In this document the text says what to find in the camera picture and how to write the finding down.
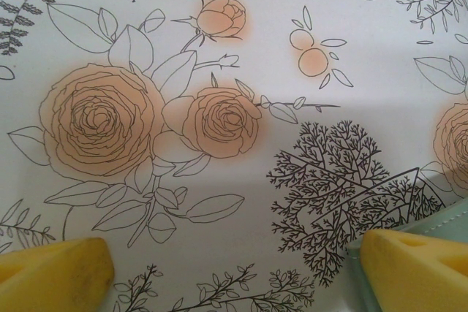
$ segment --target peach colored rose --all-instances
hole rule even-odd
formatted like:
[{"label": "peach colored rose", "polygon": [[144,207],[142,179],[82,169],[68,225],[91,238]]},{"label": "peach colored rose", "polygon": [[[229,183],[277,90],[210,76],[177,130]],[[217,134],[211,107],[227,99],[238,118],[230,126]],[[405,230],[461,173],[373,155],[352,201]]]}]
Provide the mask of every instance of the peach colored rose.
[{"label": "peach colored rose", "polygon": [[246,10],[237,0],[213,0],[198,15],[198,28],[210,37],[232,37],[246,24]]},{"label": "peach colored rose", "polygon": [[52,168],[69,178],[123,183],[153,156],[163,107],[147,77],[94,64],[71,72],[39,109]]},{"label": "peach colored rose", "polygon": [[437,125],[434,150],[453,190],[468,195],[468,104],[454,104]]},{"label": "peach colored rose", "polygon": [[218,159],[247,152],[254,145],[262,117],[250,100],[231,88],[205,88],[196,99],[174,99],[162,114],[187,146]]}]

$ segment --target mint green object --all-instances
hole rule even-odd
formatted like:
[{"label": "mint green object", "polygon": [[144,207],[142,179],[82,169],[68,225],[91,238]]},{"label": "mint green object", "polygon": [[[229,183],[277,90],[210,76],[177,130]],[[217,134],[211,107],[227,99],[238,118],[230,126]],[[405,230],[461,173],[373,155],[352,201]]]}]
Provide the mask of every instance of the mint green object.
[{"label": "mint green object", "polygon": [[[405,224],[394,230],[468,243],[468,199],[458,201],[421,221]],[[361,267],[359,260],[361,241],[360,238],[348,244],[352,271],[358,282],[366,312],[382,312]]]}]

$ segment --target sponge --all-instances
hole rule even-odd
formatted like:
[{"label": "sponge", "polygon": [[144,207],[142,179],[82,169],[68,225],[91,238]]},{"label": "sponge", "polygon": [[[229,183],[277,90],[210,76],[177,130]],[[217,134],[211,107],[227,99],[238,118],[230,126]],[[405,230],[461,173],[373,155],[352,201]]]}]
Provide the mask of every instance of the sponge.
[{"label": "sponge", "polygon": [[0,255],[0,312],[95,312],[113,277],[100,238]]},{"label": "sponge", "polygon": [[361,264],[383,312],[468,311],[468,244],[370,230]]}]

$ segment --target paper sheet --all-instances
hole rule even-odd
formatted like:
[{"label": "paper sheet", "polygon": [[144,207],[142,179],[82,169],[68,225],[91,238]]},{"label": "paper sheet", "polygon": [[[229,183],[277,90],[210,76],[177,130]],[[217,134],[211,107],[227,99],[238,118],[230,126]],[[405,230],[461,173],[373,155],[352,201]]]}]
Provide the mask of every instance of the paper sheet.
[{"label": "paper sheet", "polygon": [[362,311],[344,246],[468,189],[467,0],[1,0],[0,251],[102,311]]}]

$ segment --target orange fruit drawing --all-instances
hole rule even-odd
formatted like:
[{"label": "orange fruit drawing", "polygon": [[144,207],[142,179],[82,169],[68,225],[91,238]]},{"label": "orange fruit drawing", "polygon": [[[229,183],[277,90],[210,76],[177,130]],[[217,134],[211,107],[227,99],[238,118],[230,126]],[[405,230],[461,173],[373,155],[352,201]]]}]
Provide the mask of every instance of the orange fruit drawing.
[{"label": "orange fruit drawing", "polygon": [[314,37],[304,29],[296,29],[291,32],[290,42],[294,48],[298,50],[306,50],[314,45]]},{"label": "orange fruit drawing", "polygon": [[299,69],[307,77],[321,75],[328,68],[328,58],[321,49],[309,49],[299,58]]}]

